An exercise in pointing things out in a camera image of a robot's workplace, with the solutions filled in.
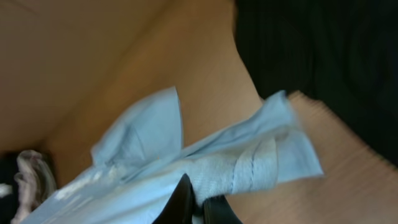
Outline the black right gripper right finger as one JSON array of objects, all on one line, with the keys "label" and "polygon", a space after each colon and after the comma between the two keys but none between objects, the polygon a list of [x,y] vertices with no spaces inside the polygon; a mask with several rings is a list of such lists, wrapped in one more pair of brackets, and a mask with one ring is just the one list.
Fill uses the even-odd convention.
[{"label": "black right gripper right finger", "polygon": [[203,222],[204,224],[243,224],[224,195],[208,198],[203,202]]}]

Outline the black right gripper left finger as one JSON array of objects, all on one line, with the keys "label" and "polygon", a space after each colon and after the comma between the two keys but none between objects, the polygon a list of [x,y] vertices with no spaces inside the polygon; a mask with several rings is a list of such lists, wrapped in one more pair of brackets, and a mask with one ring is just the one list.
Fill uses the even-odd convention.
[{"label": "black right gripper left finger", "polygon": [[192,224],[195,194],[190,178],[182,175],[175,190],[153,224]]}]

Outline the light blue t-shirt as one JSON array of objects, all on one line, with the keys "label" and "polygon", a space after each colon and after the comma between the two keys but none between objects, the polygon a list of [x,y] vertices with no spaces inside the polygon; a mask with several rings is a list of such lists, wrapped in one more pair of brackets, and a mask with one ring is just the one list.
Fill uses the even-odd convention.
[{"label": "light blue t-shirt", "polygon": [[249,119],[183,146],[175,88],[135,103],[92,150],[93,164],[26,223],[152,223],[187,175],[195,205],[323,175],[283,91]]}]

